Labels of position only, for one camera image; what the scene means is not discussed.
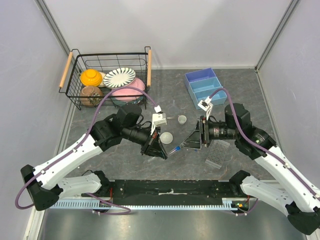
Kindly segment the white dome lid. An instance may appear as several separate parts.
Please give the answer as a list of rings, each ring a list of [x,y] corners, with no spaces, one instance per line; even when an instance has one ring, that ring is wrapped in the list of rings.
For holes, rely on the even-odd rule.
[[[163,144],[168,145],[173,141],[173,135],[170,132],[163,132],[160,135],[160,141]]]

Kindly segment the brown ceramic bowl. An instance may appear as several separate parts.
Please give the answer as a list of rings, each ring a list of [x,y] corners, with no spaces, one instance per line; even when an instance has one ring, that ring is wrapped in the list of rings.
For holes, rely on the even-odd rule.
[[[98,106],[104,94],[97,86],[85,86],[80,91],[80,102],[87,107]]]

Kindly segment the cream bowl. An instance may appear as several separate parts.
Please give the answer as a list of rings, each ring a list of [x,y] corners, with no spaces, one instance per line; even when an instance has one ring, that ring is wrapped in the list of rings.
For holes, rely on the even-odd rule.
[[[101,75],[101,83],[99,84],[98,87],[99,88],[103,88],[103,87],[105,87],[105,85],[104,85],[104,77],[105,77],[106,73],[99,71],[99,74]]]

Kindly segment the clear plastic funnel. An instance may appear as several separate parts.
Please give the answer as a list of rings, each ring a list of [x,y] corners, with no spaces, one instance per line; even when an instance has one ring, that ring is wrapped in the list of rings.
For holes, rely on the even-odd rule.
[[[168,115],[175,117],[179,114],[180,109],[177,107],[175,100],[172,100],[172,104],[168,107]]]

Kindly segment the blue capped test tube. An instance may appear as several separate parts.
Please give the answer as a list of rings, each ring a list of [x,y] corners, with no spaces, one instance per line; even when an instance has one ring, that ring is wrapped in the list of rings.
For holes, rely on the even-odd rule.
[[[171,150],[168,155],[172,155],[174,154],[175,152],[179,151],[181,148],[179,146],[175,147],[173,150]]]

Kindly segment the striped white plate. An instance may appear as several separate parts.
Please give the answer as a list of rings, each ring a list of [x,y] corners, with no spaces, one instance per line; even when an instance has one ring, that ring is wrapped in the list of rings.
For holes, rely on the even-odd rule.
[[[129,67],[121,67],[108,72],[103,79],[105,87],[116,89],[130,84],[136,78],[136,71]]]

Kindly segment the light blue front bin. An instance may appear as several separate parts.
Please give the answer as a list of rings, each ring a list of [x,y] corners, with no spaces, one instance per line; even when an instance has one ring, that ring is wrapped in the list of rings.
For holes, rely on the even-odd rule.
[[[207,97],[209,97],[215,90],[219,89],[220,87],[201,87],[201,88],[195,88],[195,92],[193,93],[193,103],[195,105],[195,108],[197,110],[200,110],[201,108],[198,106],[198,103],[201,100],[205,100]],[[211,103],[214,106],[217,105],[223,105],[227,99],[227,95],[223,90],[220,90],[217,92],[212,98]]]

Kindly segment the pink plate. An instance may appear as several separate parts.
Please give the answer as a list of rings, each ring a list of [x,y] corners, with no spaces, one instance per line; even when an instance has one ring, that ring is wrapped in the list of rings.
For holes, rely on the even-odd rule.
[[[145,90],[144,82],[137,77],[130,84],[128,84],[127,87],[133,87],[141,91]],[[136,100],[141,95],[142,93],[140,91],[131,88],[122,88],[112,94],[114,99],[122,102],[130,102]]]

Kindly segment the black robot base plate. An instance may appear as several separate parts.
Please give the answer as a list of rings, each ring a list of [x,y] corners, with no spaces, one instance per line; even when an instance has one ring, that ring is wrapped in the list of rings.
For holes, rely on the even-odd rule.
[[[218,180],[110,180],[93,194],[117,205],[178,205],[222,203],[223,198],[247,195],[234,183]]]

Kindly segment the clear acrylic tube rack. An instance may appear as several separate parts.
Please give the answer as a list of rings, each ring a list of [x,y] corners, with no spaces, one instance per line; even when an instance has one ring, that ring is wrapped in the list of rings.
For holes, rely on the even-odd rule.
[[[222,167],[226,154],[230,147],[230,143],[223,140],[214,140],[209,147],[208,156],[205,163],[216,169]]]

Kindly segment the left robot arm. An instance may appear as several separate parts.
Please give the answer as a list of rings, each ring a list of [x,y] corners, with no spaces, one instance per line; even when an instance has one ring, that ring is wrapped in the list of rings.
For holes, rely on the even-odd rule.
[[[148,127],[142,126],[142,109],[135,104],[120,107],[117,113],[94,122],[88,131],[74,144],[54,158],[38,165],[25,165],[21,175],[37,211],[53,206],[58,200],[84,194],[109,197],[113,183],[103,171],[67,178],[67,174],[87,160],[119,145],[123,139],[138,144],[142,155],[167,159],[159,137],[160,126],[167,123],[166,114],[160,107]]]

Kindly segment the yellow bowl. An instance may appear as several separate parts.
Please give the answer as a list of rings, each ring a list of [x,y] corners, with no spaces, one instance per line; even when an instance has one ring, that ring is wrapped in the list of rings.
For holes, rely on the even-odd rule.
[[[103,82],[103,77],[99,71],[87,69],[80,75],[80,81],[84,86],[98,87]]]

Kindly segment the small white cup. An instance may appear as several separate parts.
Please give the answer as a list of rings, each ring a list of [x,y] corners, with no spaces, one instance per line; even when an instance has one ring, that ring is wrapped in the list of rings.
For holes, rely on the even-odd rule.
[[[179,115],[177,121],[180,125],[184,125],[187,122],[187,117],[185,115]]]

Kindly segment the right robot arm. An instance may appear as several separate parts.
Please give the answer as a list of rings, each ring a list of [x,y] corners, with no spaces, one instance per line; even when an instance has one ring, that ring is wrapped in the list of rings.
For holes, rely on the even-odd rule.
[[[182,146],[200,150],[215,140],[234,140],[236,148],[269,172],[282,189],[240,170],[229,179],[230,193],[255,197],[282,212],[301,233],[313,234],[320,227],[320,189],[288,160],[267,132],[253,126],[250,112],[242,104],[227,105],[224,119],[201,116]]]

